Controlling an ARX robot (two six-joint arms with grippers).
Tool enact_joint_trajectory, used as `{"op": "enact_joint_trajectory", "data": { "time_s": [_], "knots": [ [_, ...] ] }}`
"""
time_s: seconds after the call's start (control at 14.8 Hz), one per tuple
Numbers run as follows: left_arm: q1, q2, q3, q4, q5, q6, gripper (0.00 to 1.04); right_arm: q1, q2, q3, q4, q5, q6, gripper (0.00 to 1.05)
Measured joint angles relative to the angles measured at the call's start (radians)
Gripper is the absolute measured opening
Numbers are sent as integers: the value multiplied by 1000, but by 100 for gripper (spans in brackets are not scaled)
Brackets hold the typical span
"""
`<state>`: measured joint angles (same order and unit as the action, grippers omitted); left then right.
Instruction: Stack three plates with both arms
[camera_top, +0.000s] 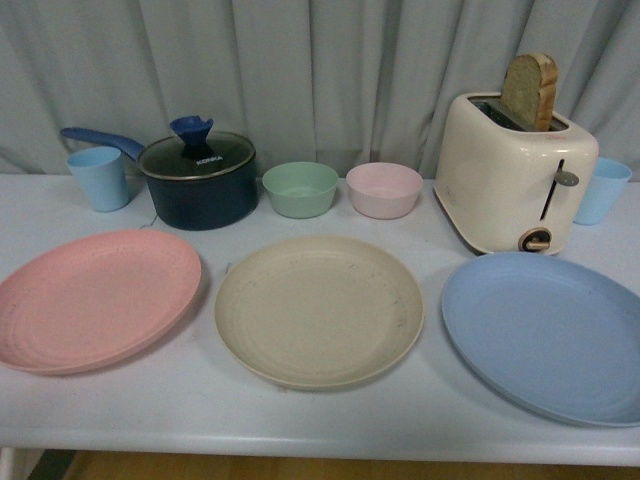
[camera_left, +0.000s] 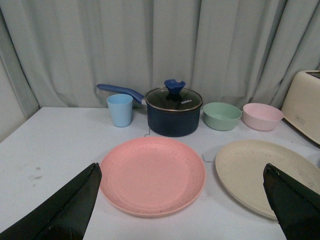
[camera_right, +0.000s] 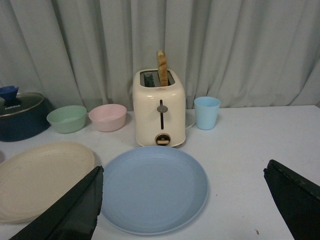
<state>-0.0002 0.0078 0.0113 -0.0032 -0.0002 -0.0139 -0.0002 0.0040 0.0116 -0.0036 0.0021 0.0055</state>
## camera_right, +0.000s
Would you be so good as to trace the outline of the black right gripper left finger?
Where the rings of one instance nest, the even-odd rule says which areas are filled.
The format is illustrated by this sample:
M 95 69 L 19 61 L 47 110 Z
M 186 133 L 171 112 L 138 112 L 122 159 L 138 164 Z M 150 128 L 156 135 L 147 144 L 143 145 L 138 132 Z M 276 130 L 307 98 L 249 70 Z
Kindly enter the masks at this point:
M 90 240 L 103 200 L 103 167 L 97 166 L 12 240 Z

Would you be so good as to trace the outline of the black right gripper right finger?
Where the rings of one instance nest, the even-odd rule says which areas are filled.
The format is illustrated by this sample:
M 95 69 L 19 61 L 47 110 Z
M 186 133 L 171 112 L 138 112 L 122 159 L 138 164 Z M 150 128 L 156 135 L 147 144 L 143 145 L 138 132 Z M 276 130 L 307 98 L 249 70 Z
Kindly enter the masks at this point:
M 274 203 L 295 240 L 320 238 L 320 187 L 271 159 L 263 170 Z

